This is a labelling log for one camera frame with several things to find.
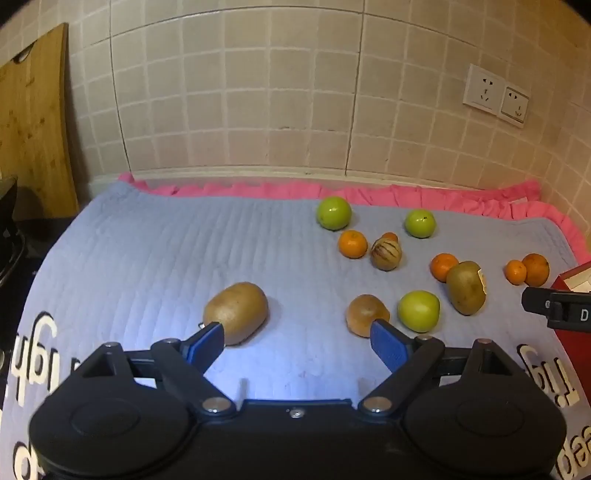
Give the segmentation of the pink ruffled cloth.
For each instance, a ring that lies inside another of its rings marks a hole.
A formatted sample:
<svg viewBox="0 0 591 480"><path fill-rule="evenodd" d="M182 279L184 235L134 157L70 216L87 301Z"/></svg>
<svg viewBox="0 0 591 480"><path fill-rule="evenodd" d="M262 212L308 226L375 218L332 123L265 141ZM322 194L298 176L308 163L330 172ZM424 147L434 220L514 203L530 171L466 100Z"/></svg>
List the pink ruffled cloth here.
<svg viewBox="0 0 591 480"><path fill-rule="evenodd" d="M284 184L263 182L247 184L207 182L197 184L151 187L130 173L118 180L144 193L165 197L242 197L266 200L320 200L339 196L351 204L362 206L425 208L452 211L501 220L520 221L544 218L562 232L578 263L590 261L586 239L575 223L556 207L541 200L541 186L530 180L507 188L492 190L459 190L425 186L389 185L381 188L342 187L331 189L319 183L290 181Z"/></svg>

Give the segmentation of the right white wall socket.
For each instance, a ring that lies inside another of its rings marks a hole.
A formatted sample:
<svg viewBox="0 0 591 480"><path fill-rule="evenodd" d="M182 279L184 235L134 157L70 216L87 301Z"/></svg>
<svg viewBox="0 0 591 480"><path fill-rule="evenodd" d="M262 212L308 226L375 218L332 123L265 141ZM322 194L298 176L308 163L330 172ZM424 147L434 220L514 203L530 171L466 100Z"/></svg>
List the right white wall socket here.
<svg viewBox="0 0 591 480"><path fill-rule="evenodd" d="M529 92L517 85L507 83L498 117L515 127L523 128L528 115L529 102Z"/></svg>

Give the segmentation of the white wall socket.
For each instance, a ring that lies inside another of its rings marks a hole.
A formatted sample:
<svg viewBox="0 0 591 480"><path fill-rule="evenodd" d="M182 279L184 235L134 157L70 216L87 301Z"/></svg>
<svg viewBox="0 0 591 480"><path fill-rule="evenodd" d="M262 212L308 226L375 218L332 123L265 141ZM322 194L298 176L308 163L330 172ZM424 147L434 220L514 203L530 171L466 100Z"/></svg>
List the white wall socket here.
<svg viewBox="0 0 591 480"><path fill-rule="evenodd" d="M498 117L515 127L523 128L528 115L529 102L529 92L517 85L507 83Z"/></svg>
<svg viewBox="0 0 591 480"><path fill-rule="evenodd" d="M506 80L477 65L468 70L463 104L497 116L503 99Z"/></svg>

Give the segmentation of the large right orange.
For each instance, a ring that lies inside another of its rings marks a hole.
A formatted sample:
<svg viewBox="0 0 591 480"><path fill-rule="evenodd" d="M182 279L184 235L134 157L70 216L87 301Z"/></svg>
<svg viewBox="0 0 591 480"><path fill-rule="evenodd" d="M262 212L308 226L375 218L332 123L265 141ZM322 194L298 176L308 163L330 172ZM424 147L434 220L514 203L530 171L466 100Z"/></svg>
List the large right orange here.
<svg viewBox="0 0 591 480"><path fill-rule="evenodd" d="M526 255L522 263L526 267L525 283L530 287L541 287L549 278L549 261L541 254L530 253Z"/></svg>

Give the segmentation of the left white wall socket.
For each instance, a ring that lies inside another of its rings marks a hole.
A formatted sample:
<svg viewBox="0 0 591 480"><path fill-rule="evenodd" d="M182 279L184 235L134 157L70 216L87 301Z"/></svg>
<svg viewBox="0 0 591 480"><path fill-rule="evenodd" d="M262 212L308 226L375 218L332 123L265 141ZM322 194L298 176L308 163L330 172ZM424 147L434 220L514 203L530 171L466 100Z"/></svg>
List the left white wall socket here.
<svg viewBox="0 0 591 480"><path fill-rule="evenodd" d="M463 104L497 116L503 99L506 80L477 65L468 70Z"/></svg>

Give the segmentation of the wooden cutting board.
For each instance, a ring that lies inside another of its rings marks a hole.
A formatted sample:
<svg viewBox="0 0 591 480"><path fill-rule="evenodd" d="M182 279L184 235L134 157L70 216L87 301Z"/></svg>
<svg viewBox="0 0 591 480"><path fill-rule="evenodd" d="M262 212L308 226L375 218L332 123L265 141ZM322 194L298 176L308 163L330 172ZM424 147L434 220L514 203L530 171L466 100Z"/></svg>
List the wooden cutting board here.
<svg viewBox="0 0 591 480"><path fill-rule="evenodd" d="M67 25L1 67L1 175L17 181L18 220L76 215L66 128Z"/></svg>

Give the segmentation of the right small mandarin orange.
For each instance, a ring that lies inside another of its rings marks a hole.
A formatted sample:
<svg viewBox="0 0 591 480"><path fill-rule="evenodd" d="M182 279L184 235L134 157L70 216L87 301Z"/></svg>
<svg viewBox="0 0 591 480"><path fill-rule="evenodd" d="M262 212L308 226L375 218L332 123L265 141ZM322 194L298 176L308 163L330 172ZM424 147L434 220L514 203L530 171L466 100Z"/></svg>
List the right small mandarin orange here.
<svg viewBox="0 0 591 480"><path fill-rule="evenodd" d="M512 285L519 286L527 279L527 267L520 260L510 260L504 267L505 278Z"/></svg>

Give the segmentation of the red white cardboard box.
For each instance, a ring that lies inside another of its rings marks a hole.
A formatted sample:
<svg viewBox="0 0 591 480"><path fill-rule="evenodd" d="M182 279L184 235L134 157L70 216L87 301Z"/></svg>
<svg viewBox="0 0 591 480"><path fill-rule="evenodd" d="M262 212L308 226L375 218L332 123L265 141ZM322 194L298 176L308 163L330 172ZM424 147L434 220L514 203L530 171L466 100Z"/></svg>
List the red white cardboard box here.
<svg viewBox="0 0 591 480"><path fill-rule="evenodd" d="M589 293L590 262L559 274L551 288L559 291ZM590 400L590 334L559 330L557 336L571 361L587 400Z"/></svg>

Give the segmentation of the round brown fruit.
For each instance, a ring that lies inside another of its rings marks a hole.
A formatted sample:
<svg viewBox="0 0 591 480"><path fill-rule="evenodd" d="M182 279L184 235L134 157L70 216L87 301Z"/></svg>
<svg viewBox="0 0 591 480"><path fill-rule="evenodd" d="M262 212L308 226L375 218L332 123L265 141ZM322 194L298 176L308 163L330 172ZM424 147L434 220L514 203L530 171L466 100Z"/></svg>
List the round brown fruit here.
<svg viewBox="0 0 591 480"><path fill-rule="evenodd" d="M391 314L386 305L376 296L363 294L349 304L346 309L346 326L356 336L370 337L370 328L376 320L389 322Z"/></svg>

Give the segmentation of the middle mandarin orange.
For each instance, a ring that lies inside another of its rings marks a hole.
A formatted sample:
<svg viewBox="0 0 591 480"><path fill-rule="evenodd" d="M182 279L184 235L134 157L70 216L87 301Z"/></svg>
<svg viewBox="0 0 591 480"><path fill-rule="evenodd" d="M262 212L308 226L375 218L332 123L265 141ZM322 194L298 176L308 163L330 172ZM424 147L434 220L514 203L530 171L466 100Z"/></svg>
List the middle mandarin orange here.
<svg viewBox="0 0 591 480"><path fill-rule="evenodd" d="M451 253L440 253L430 263L430 271L439 282L446 283L452 268L459 264L459 260Z"/></svg>

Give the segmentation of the green apple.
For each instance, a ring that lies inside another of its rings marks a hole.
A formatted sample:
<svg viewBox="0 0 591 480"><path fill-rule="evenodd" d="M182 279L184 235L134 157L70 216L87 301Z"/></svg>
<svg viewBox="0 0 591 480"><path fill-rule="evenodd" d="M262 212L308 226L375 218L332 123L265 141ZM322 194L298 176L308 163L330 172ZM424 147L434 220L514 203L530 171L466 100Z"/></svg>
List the green apple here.
<svg viewBox="0 0 591 480"><path fill-rule="evenodd" d="M349 202L342 197L322 199L317 208L317 221L323 228L339 231L349 225L353 211Z"/></svg>
<svg viewBox="0 0 591 480"><path fill-rule="evenodd" d="M433 330L440 318L441 304L439 298L425 290L407 293L398 303L399 320L410 330L417 333L428 333Z"/></svg>
<svg viewBox="0 0 591 480"><path fill-rule="evenodd" d="M433 213L426 209L415 209L405 219L407 233L415 238L430 238L436 230L437 222Z"/></svg>

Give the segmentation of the left mandarin orange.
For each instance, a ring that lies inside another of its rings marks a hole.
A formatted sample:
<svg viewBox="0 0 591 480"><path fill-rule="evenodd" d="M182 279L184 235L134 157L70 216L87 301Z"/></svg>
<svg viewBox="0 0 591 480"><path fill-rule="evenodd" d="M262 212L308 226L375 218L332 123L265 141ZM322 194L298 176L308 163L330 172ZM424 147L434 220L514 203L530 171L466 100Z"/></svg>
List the left mandarin orange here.
<svg viewBox="0 0 591 480"><path fill-rule="evenodd" d="M339 253L349 259L360 259L366 255L369 244L365 235L356 230L346 230L339 236Z"/></svg>

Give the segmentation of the kiwi with yellow sticker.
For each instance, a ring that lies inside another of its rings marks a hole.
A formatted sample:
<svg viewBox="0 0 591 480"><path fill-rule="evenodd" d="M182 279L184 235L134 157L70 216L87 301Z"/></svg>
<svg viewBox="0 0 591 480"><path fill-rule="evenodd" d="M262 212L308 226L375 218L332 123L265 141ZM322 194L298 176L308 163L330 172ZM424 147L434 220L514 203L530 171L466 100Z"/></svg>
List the kiwi with yellow sticker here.
<svg viewBox="0 0 591 480"><path fill-rule="evenodd" d="M476 262L464 261L452 267L446 284L452 305L462 315L474 315L484 306L487 299L486 279Z"/></svg>

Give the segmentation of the plain brown kiwi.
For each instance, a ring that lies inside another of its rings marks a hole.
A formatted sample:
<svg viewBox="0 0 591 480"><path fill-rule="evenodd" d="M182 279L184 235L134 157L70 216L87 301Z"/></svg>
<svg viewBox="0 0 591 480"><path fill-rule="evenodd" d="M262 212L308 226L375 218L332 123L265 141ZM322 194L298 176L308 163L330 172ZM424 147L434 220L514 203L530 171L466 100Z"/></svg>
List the plain brown kiwi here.
<svg viewBox="0 0 591 480"><path fill-rule="evenodd" d="M249 339L269 317L269 301L256 284L235 283L225 288L204 307L202 323L219 323L224 344L235 346Z"/></svg>

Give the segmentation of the striped tan pepino melon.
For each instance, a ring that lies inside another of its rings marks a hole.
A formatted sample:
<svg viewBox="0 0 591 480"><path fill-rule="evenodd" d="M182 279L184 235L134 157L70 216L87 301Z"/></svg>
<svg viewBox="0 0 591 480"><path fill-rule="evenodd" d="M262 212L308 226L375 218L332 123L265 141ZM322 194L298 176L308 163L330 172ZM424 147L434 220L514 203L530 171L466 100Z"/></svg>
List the striped tan pepino melon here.
<svg viewBox="0 0 591 480"><path fill-rule="evenodd" d="M401 245L397 240L381 237L370 249L370 261L382 271L392 271L399 267L403 257Z"/></svg>

